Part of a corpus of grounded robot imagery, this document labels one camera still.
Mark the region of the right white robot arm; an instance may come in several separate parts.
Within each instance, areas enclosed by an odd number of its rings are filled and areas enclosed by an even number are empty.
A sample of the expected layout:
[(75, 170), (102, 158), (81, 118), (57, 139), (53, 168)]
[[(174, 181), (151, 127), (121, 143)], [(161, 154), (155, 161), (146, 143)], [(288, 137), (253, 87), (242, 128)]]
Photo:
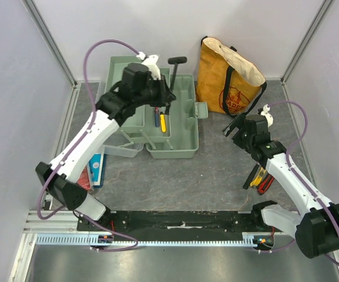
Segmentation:
[(323, 195), (299, 171), (283, 144), (271, 139), (267, 118), (238, 114), (225, 128), (224, 135), (233, 130), (236, 131), (233, 143), (278, 181), (298, 211), (263, 203), (250, 216), (252, 228), (264, 231), (272, 226), (285, 232), (309, 259), (339, 250), (339, 204)]

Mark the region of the red box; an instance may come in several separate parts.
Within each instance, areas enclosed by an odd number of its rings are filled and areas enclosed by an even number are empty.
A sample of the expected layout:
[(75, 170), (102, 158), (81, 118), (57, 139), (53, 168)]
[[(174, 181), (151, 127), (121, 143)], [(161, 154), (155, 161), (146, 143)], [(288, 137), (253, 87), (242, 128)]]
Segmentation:
[(93, 191), (92, 174), (88, 165), (86, 165), (85, 168), (82, 170), (82, 173), (78, 178), (77, 184), (89, 193)]

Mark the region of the aluminium frame rail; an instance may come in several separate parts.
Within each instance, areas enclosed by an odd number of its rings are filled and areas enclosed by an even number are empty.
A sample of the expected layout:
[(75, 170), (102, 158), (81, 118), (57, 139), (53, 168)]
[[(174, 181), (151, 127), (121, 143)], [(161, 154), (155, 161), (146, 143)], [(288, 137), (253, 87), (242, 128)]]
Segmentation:
[[(107, 229), (113, 227), (120, 233), (132, 233), (136, 230), (154, 228), (169, 229), (205, 229), (218, 230), (223, 233), (269, 232), (271, 228), (253, 220), (247, 211), (112, 211), (106, 219), (100, 219), (99, 224)], [(29, 232), (87, 232), (98, 228), (86, 219), (79, 219), (71, 211), (59, 211), (49, 219), (42, 220), (37, 211), (28, 213), (24, 230)]]

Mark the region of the claw hammer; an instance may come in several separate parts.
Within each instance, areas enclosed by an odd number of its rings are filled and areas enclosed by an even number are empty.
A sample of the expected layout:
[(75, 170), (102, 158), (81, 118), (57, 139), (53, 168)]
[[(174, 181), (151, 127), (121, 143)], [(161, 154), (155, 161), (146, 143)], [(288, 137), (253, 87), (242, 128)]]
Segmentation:
[(260, 165), (258, 163), (256, 163), (255, 166), (253, 167), (252, 171), (248, 175), (246, 181), (244, 182), (243, 189), (246, 190), (250, 187), (250, 183), (254, 180), (254, 177), (255, 177), (259, 168), (260, 168)]

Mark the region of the red black utility knife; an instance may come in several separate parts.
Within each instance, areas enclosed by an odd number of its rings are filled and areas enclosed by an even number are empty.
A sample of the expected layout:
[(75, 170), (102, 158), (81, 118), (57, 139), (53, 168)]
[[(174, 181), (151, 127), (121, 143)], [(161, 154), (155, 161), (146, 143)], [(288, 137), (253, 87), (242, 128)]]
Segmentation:
[(268, 174), (257, 186), (257, 192), (259, 195), (265, 194), (266, 191), (270, 188), (272, 182), (274, 181), (274, 177)]

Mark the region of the green plastic tool box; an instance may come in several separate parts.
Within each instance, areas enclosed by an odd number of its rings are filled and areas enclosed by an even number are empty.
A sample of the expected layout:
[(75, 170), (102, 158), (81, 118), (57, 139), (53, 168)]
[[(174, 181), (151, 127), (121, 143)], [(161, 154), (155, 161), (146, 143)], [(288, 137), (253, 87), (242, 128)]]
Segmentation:
[(136, 109), (102, 145), (107, 155), (135, 157), (147, 149), (154, 159), (190, 159), (199, 148), (199, 119), (208, 118), (205, 102), (196, 102), (192, 75), (176, 75), (166, 132), (155, 126), (155, 110), (146, 105)]

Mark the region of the yellow utility knife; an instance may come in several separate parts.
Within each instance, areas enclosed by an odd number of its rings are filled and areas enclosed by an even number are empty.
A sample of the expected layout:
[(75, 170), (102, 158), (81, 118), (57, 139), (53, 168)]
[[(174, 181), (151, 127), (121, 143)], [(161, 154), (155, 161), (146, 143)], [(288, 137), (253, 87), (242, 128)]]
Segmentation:
[(266, 174), (266, 170), (261, 167), (255, 178), (250, 182), (250, 187), (257, 187), (262, 182)]

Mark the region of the blue red screwdriver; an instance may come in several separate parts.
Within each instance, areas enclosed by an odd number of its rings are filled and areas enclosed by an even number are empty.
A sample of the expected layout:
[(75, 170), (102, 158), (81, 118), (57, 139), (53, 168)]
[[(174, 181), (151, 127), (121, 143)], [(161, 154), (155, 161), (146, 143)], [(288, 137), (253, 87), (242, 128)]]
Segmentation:
[(154, 121), (155, 121), (155, 127), (160, 127), (160, 114), (159, 114), (158, 107), (155, 107), (154, 109)]

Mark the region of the blue white box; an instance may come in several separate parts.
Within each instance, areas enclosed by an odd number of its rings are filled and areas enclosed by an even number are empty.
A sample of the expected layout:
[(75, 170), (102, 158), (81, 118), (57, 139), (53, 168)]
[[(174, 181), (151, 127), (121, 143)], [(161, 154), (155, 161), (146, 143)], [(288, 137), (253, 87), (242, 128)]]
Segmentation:
[(89, 161), (90, 176), (94, 189), (100, 189), (104, 184), (107, 155), (95, 153)]

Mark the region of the yellow handled screwdriver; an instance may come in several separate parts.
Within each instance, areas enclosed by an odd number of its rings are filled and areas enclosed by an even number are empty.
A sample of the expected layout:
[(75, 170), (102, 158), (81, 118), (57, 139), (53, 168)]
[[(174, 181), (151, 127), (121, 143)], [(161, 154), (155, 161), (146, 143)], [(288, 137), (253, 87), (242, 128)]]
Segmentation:
[(159, 114), (159, 121), (160, 121), (160, 129), (163, 133), (167, 132), (167, 126), (166, 126), (166, 118), (165, 114), (163, 112), (160, 112)]

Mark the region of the yellow tote bag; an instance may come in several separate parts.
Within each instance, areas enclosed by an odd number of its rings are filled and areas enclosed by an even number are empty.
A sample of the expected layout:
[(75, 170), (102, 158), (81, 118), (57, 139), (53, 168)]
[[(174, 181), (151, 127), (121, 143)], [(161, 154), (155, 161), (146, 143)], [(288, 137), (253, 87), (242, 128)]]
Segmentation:
[(249, 113), (266, 91), (264, 75), (234, 47), (205, 36), (200, 44), (196, 97), (211, 112)]

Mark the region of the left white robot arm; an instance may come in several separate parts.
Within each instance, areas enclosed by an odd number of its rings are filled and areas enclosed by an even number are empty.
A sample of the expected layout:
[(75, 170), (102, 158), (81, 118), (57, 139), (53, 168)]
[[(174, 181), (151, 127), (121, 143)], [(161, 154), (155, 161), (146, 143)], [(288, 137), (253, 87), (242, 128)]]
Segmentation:
[(128, 64), (121, 80), (100, 97), (95, 111), (73, 141), (50, 163), (40, 162), (35, 169), (43, 188), (68, 210), (87, 217), (96, 230), (110, 226), (110, 210), (78, 185), (78, 178), (104, 141), (133, 116), (137, 108), (164, 107), (175, 100), (157, 59), (152, 55), (141, 63)]

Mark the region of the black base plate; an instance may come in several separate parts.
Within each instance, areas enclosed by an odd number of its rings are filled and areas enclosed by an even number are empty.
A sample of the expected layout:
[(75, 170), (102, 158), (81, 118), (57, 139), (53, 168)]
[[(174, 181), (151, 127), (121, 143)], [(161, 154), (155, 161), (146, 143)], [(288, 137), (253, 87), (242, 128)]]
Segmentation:
[(77, 231), (98, 244), (138, 246), (247, 246), (268, 250), (282, 234), (239, 211), (111, 211), (92, 223), (79, 216)]

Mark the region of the black rubber mallet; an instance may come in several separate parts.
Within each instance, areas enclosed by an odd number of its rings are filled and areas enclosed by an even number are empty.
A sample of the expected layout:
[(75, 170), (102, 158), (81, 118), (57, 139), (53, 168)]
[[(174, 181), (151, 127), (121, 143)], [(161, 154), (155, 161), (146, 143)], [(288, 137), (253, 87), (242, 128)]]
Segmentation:
[(172, 78), (170, 79), (170, 85), (166, 89), (166, 110), (165, 110), (165, 115), (170, 114), (170, 106), (171, 102), (174, 101), (176, 98), (173, 94), (173, 89), (174, 89), (174, 83), (176, 80), (176, 75), (177, 75), (177, 69), (180, 64), (184, 64), (187, 62), (187, 57), (186, 56), (178, 56), (178, 57), (172, 57), (167, 60), (169, 65), (173, 65), (173, 72), (172, 72)]

